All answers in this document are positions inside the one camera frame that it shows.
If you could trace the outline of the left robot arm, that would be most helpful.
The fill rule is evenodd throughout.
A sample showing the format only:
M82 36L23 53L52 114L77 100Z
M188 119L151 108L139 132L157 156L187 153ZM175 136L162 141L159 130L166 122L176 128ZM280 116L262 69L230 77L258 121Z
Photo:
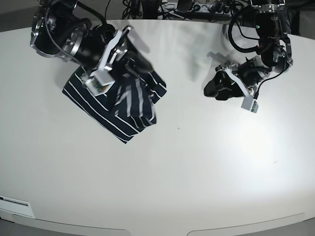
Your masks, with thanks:
M228 76L226 69L231 69L255 99L265 82L272 80L270 74L284 74L292 65L291 42L284 28L284 0L251 0L247 6L236 6L232 1L227 37L235 50L243 54L256 53L256 57L247 59L243 64L226 62L216 67L214 78L204 88L204 96L226 101L233 97L244 97L245 92ZM232 30L244 18L249 17L254 23L258 45L242 48L234 41Z

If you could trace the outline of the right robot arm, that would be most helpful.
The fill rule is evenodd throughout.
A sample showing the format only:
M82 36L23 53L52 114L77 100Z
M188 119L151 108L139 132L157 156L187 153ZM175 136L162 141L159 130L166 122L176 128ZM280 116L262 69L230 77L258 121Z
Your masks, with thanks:
M132 26L115 29L78 0L41 0L33 17L30 46L43 57L79 64L87 78L105 84L116 67L135 75L154 70L129 36L137 37Z

